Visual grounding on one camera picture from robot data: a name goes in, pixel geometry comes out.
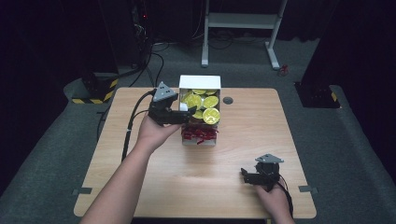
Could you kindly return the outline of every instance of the human hand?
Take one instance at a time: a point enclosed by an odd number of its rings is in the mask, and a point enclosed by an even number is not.
[[[135,145],[142,146],[142,148],[147,148],[151,154],[180,127],[181,125],[179,124],[160,126],[148,116],[148,113],[146,113],[142,123],[140,124],[139,134],[137,136]]]
[[[275,184],[271,191],[267,192],[263,186],[255,185],[259,198],[265,210],[271,215],[276,223],[294,223],[289,210],[289,203],[283,189]]]

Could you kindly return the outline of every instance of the white metal frame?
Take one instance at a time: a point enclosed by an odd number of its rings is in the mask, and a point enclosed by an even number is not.
[[[275,15],[263,15],[263,14],[238,14],[238,13],[210,13],[209,0],[206,0],[205,34],[204,34],[204,44],[202,50],[202,67],[209,66],[209,60],[208,60],[209,27],[230,27],[230,28],[251,28],[251,29],[273,30],[270,41],[265,42],[265,48],[267,49],[272,67],[275,70],[278,70],[280,66],[274,52],[274,44],[280,23],[282,22],[283,13],[285,11],[285,7],[287,3],[288,0],[282,0],[280,9],[278,13]]]

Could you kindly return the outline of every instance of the yellow lid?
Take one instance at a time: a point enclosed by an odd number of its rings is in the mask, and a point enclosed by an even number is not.
[[[204,108],[215,107],[219,103],[217,96],[208,96],[204,99]]]
[[[206,92],[206,90],[192,90],[195,94],[202,95]]]
[[[197,110],[197,111],[195,111],[195,114],[193,114],[192,116],[193,116],[194,118],[196,118],[196,119],[201,119],[203,113],[204,113],[204,112],[202,112],[202,110]]]
[[[216,108],[208,108],[204,111],[203,119],[207,124],[215,124],[220,120],[220,112]]]
[[[206,95],[213,95],[216,93],[218,90],[206,90]]]
[[[191,94],[189,97],[187,97],[186,104],[188,108],[197,106],[197,110],[199,110],[202,105],[201,96],[196,94]]]
[[[181,103],[187,103],[187,98],[192,95],[192,91],[188,91],[182,98],[181,98]]]

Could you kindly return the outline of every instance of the black curtain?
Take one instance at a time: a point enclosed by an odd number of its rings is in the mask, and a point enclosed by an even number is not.
[[[321,38],[339,0],[289,0],[277,38],[301,41]]]
[[[302,85],[343,88],[385,168],[396,180],[396,3],[340,1],[308,65]]]
[[[0,3],[0,195],[64,110],[64,86],[85,72],[69,37],[58,1]]]

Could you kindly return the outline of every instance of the wrist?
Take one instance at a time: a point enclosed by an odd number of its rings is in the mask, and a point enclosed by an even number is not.
[[[139,157],[149,158],[154,151],[155,148],[149,147],[147,144],[136,142],[131,153],[138,154]]]
[[[155,151],[155,149],[157,149],[152,141],[152,139],[137,139],[136,143],[134,144],[134,149],[142,149],[144,151],[148,151],[151,153],[153,153]]]
[[[283,215],[273,216],[275,223],[277,224],[294,224],[294,219],[289,213]]]

